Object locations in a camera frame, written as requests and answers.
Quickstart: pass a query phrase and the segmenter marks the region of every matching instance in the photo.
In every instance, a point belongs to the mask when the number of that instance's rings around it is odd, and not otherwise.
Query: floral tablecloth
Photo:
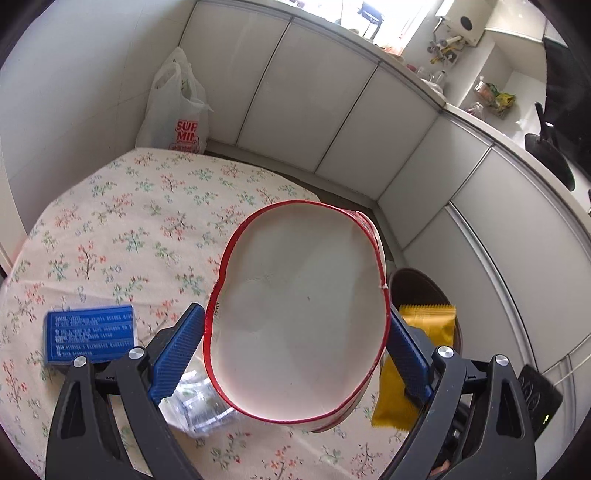
[[[138,149],[45,210],[0,290],[0,422],[39,476],[63,382],[43,362],[47,311],[131,303],[146,345],[191,302],[207,305],[226,242],[246,216],[300,198],[317,200],[260,168]],[[377,395],[376,372],[356,410],[320,434],[244,416],[200,440],[174,432],[206,479],[377,478],[405,438],[371,427]],[[132,463],[148,472],[120,401],[114,409]]]

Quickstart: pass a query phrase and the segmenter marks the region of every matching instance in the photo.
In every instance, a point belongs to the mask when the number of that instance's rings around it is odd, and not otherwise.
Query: white plastic bag
[[[205,89],[177,47],[154,76],[136,147],[203,153],[209,134]]]

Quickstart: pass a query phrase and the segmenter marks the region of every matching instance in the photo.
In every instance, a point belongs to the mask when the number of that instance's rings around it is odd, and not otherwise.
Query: cabinet door
[[[378,68],[316,173],[377,200],[437,113],[434,103]]]
[[[288,17],[199,2],[181,48],[207,93],[209,136],[235,145],[248,106],[261,81]]]
[[[291,23],[238,146],[314,171],[375,68],[375,61],[356,50]]]
[[[463,124],[437,119],[378,200],[401,247],[452,198],[488,148]]]
[[[453,209],[439,211],[404,256],[456,306],[462,356],[488,362],[502,353],[517,374],[524,363],[532,363],[528,345],[519,345],[524,335],[502,281]]]
[[[591,331],[589,238],[541,181],[496,148],[453,203],[501,272],[539,369],[549,368]]]

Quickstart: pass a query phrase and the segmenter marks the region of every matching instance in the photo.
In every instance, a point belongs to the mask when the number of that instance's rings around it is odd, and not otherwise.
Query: wall
[[[0,134],[27,231],[69,187],[130,150],[152,78],[196,0],[56,0],[0,70]]]
[[[8,177],[4,169],[2,140],[0,140],[0,206],[0,267],[8,273],[21,250],[26,233],[10,193]]]
[[[437,25],[435,13],[439,10],[442,3],[443,0],[434,0],[425,20],[423,20],[417,32],[402,51],[402,56],[406,62],[415,65],[417,68],[425,67],[432,73],[441,70],[441,64],[431,65],[430,60],[432,55],[427,51],[427,47],[433,39],[433,29]]]

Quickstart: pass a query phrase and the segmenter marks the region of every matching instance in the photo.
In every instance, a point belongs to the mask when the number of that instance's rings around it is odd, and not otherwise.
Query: clear plastic bag
[[[484,106],[480,102],[474,102],[471,104],[468,108],[466,108],[466,112],[475,116],[476,118],[479,118],[480,120],[485,119]]]
[[[203,362],[193,359],[178,382],[174,394],[160,402],[166,422],[192,438],[232,422],[238,412],[224,402],[207,376]]]

